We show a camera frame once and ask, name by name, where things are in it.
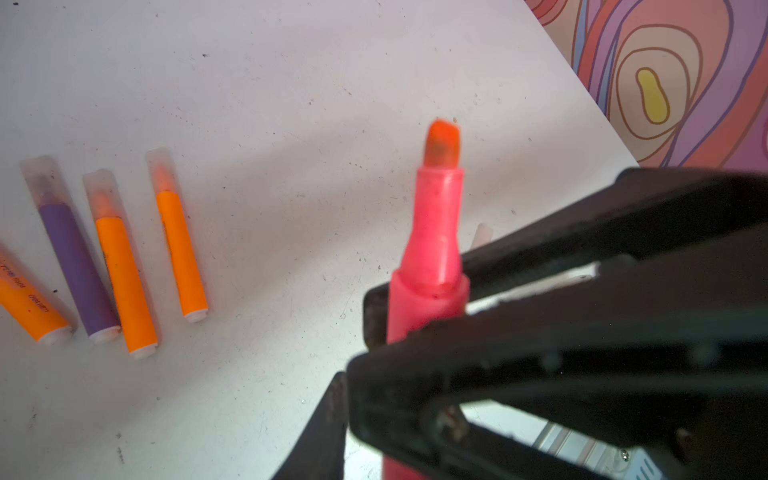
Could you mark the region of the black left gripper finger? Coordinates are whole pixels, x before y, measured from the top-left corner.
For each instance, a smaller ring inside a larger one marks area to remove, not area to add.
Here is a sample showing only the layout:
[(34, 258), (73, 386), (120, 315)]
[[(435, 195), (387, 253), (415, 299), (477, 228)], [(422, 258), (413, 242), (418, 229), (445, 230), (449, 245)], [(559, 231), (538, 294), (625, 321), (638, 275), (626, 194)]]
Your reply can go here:
[(273, 479), (343, 479), (348, 421), (347, 375), (337, 372)]

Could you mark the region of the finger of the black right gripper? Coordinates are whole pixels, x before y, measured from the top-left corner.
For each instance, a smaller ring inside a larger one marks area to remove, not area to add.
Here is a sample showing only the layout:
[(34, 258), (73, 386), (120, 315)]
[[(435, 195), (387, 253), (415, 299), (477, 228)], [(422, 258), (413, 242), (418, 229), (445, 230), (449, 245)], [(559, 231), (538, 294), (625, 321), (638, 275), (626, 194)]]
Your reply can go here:
[(480, 300), (597, 262), (598, 277), (419, 327), (404, 348), (626, 348), (767, 340), (767, 178), (628, 169), (468, 253)]
[(452, 410), (493, 400), (616, 446), (671, 479), (767, 475), (767, 258), (689, 251), (448, 320), (353, 360), (353, 433), (438, 478), (587, 471)]

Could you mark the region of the orange highlighter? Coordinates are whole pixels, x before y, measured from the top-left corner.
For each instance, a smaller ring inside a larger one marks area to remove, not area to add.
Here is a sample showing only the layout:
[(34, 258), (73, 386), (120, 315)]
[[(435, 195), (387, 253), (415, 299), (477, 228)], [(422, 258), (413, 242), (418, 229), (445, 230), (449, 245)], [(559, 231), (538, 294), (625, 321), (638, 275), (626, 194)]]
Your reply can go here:
[(128, 353), (135, 360), (145, 359), (157, 351), (159, 339), (133, 255), (116, 178), (111, 171), (100, 169), (85, 174), (83, 185)]
[(166, 238), (181, 311), (188, 323), (197, 323), (207, 317), (209, 305), (186, 222), (187, 216), (173, 158), (167, 148), (158, 148), (149, 151), (145, 159)]
[(1, 246), (1, 304), (40, 345), (56, 345), (72, 336), (70, 322), (25, 275), (4, 246)]

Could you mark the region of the purple pen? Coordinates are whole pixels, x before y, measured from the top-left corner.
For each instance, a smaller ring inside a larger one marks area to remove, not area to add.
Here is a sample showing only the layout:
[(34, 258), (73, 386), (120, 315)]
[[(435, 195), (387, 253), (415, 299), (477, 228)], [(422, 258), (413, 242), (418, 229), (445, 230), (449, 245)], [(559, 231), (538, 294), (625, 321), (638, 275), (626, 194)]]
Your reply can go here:
[(95, 344), (116, 339), (120, 321), (81, 232), (57, 162), (50, 156), (29, 158), (20, 162), (20, 169), (88, 338)]

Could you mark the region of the translucent pen cap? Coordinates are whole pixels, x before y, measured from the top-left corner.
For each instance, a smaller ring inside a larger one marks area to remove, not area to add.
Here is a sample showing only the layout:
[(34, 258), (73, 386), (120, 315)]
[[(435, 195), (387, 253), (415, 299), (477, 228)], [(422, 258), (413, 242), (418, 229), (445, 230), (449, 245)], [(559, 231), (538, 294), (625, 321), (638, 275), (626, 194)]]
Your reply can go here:
[(476, 229), (470, 249), (475, 250), (492, 241), (493, 229), (485, 223), (480, 223)]

